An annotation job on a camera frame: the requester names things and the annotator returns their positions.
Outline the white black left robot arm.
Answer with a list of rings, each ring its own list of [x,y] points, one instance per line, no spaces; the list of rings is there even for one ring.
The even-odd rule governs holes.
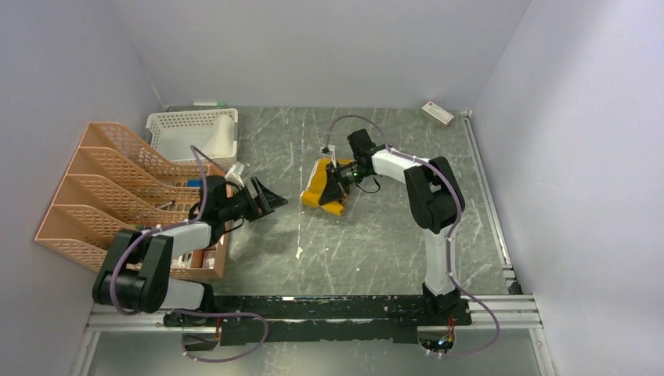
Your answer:
[[[171,277],[171,261],[217,245],[230,222],[253,222],[287,204],[257,178],[251,184],[248,189],[220,175],[207,176],[187,219],[151,230],[118,231],[93,284],[94,303],[124,315],[181,309],[196,325],[212,322],[217,313],[212,287]]]

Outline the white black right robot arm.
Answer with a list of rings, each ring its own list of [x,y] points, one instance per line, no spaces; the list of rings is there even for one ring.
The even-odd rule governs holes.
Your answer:
[[[464,199],[444,157],[421,159],[391,147],[378,146],[365,129],[348,137],[353,159],[338,160],[333,147],[324,147],[306,190],[303,204],[342,215],[352,186],[366,178],[384,176],[405,185],[410,212],[424,231],[426,273],[423,284],[424,318],[442,324],[460,301],[454,279],[456,231]]]

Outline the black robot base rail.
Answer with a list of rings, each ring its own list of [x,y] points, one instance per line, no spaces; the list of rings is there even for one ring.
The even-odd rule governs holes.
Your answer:
[[[219,329],[222,345],[267,342],[371,341],[416,344],[420,327],[444,329],[471,324],[468,301],[432,313],[423,295],[336,295],[294,297],[216,295],[206,317],[167,313],[165,327]]]

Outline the yellow grey patterned towel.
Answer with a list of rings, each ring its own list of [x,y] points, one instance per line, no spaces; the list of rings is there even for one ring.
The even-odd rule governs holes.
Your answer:
[[[325,212],[333,215],[342,216],[345,213],[346,204],[350,194],[350,186],[344,188],[341,199],[331,201],[330,203],[320,204],[319,199],[323,196],[323,191],[327,185],[326,167],[331,165],[330,158],[321,158],[316,161],[309,177],[305,190],[301,193],[302,204],[313,208],[322,208]]]

